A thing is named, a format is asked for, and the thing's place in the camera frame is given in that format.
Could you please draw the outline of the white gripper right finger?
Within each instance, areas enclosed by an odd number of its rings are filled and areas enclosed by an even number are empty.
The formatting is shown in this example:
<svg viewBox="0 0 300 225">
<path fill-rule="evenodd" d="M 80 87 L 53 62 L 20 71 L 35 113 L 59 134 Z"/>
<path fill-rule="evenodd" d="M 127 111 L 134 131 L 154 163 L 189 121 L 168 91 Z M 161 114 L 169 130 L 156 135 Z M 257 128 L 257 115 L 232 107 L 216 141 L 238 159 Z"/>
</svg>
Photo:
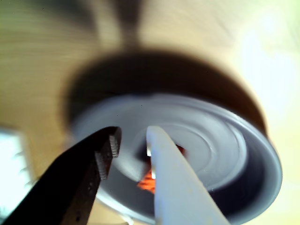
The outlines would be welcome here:
<svg viewBox="0 0 300 225">
<path fill-rule="evenodd" d="M 146 131 L 151 172 L 155 176 L 157 225 L 227 225 L 208 191 L 169 135 L 158 126 Z"/>
</svg>

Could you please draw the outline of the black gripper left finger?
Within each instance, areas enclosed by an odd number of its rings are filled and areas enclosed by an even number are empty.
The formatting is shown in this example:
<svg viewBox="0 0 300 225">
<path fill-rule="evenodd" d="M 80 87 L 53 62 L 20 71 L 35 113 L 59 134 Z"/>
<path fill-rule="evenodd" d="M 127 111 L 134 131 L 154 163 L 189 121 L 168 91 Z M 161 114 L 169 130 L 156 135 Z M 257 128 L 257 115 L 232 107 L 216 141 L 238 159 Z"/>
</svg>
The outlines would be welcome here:
<svg viewBox="0 0 300 225">
<path fill-rule="evenodd" d="M 105 127 L 58 156 L 5 225 L 85 225 L 101 181 L 119 155 L 120 127 Z"/>
</svg>

